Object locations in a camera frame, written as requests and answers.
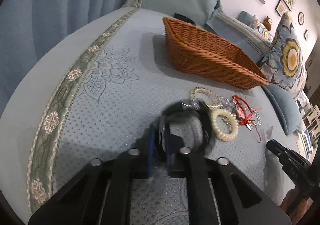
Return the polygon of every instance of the red string bracelet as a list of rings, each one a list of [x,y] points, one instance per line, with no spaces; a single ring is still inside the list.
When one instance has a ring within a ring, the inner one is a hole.
[[[244,113],[244,119],[241,120],[241,121],[239,122],[239,124],[240,124],[240,125],[245,125],[245,124],[253,123],[253,122],[255,121],[255,120],[251,119],[252,116],[253,116],[253,113],[254,113],[255,111],[260,110],[261,108],[256,109],[256,110],[252,110],[251,107],[249,106],[249,104],[248,104],[243,98],[241,98],[241,97],[239,97],[239,96],[237,96],[237,95],[233,95],[232,98],[233,98],[233,100],[236,102],[236,104],[240,107],[240,109],[242,110],[242,112]],[[250,110],[250,114],[249,114],[249,115],[247,115],[246,110],[243,108],[243,106],[241,105],[241,103],[239,102],[239,100],[241,100],[244,104],[246,104],[246,106],[247,106],[248,109]],[[260,133],[259,133],[259,131],[258,131],[258,128],[256,127],[256,125],[254,125],[254,127],[256,128],[256,131],[257,131],[257,133],[258,133],[258,135],[259,135],[259,138],[260,138],[259,143],[261,143],[261,136],[260,136]]]

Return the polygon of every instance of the sunflower print cushion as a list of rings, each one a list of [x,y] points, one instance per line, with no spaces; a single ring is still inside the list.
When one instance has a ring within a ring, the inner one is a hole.
[[[297,100],[303,90],[307,72],[291,17],[284,13],[279,22],[270,51],[260,63],[261,71],[274,83]]]
[[[267,28],[261,23],[256,15],[253,16],[250,28],[252,28],[258,35],[266,39],[268,42],[273,42],[273,36],[269,33]]]

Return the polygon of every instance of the stuffed animal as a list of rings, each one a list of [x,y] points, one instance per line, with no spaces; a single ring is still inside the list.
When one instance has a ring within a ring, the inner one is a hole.
[[[272,19],[267,16],[263,21],[263,25],[267,28],[268,31],[271,31]]]

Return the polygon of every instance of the silver screw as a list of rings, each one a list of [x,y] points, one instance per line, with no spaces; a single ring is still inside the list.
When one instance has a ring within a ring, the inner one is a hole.
[[[189,154],[191,153],[191,149],[190,148],[180,148],[180,153],[186,155],[186,154]]]
[[[98,159],[98,158],[92,159],[92,160],[90,161],[90,164],[91,164],[92,166],[99,166],[99,165],[101,165],[101,163],[102,163],[102,161],[101,161],[100,159]]]
[[[130,155],[132,155],[132,156],[137,156],[137,155],[140,154],[139,150],[136,149],[136,148],[131,148],[131,149],[129,149],[128,153],[129,153]]]
[[[229,164],[229,159],[228,158],[225,158],[225,157],[220,157],[219,159],[218,159],[218,164],[220,164],[220,165],[227,165],[227,164]]]

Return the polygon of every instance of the wicker basket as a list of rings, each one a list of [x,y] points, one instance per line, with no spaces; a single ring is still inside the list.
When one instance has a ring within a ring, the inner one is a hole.
[[[268,84],[258,66],[231,42],[175,18],[165,17],[163,22],[167,50],[177,70],[242,89]]]

